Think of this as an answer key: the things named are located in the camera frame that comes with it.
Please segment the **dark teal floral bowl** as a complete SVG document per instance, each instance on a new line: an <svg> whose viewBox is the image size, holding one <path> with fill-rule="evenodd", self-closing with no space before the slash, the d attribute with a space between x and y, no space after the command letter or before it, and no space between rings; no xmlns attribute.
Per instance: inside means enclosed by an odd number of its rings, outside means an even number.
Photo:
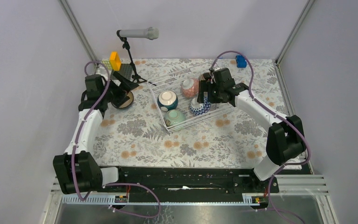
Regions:
<svg viewBox="0 0 358 224"><path fill-rule="evenodd" d="M114 97L110 103L117 109L125 109L132 105L134 102L134 95L130 91L125 97Z"/></svg>

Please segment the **blue white patterned bowl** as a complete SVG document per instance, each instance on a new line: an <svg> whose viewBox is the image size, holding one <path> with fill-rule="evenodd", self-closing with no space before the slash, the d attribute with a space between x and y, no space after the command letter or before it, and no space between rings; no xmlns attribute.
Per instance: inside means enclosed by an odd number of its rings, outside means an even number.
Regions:
<svg viewBox="0 0 358 224"><path fill-rule="evenodd" d="M190 111L194 116L199 116L209 112L211 103L207 100L204 103L198 103L197 97L193 98L190 103Z"/></svg>

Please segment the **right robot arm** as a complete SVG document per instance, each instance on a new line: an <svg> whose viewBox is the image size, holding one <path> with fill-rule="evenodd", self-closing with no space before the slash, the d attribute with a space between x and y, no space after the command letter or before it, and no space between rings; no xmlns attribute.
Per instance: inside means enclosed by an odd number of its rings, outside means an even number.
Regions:
<svg viewBox="0 0 358 224"><path fill-rule="evenodd" d="M274 111L259 101L244 83L236 83L228 68L203 73L199 80L198 103L229 103L251 116L267 132L266 153L253 168L249 179L250 189L261 192L267 179L274 175L287 161L306 150L301 119Z"/></svg>

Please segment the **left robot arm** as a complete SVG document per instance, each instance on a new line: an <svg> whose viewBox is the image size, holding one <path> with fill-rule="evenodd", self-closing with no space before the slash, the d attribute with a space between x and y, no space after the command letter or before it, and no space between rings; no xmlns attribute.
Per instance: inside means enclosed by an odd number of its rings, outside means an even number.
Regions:
<svg viewBox="0 0 358 224"><path fill-rule="evenodd" d="M99 74L85 77L86 89L78 106L78 123L69 146L61 155L53 159L56 178L64 194L81 194L98 191L104 185L115 192L122 191L126 180L119 175L117 167L101 168L92 156L96 133L109 105L125 109L134 101L133 89L138 84L113 71L112 79Z"/></svg>

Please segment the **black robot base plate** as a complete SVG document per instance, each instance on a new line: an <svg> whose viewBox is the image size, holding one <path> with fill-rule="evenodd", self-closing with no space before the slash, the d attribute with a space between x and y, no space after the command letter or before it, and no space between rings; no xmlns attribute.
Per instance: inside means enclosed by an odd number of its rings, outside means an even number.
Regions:
<svg viewBox="0 0 358 224"><path fill-rule="evenodd" d="M242 194L258 197L278 193L274 178L259 181L251 169L119 167L119 186L102 186L98 192L124 193L130 202L154 202L154 192L167 203L234 203Z"/></svg>

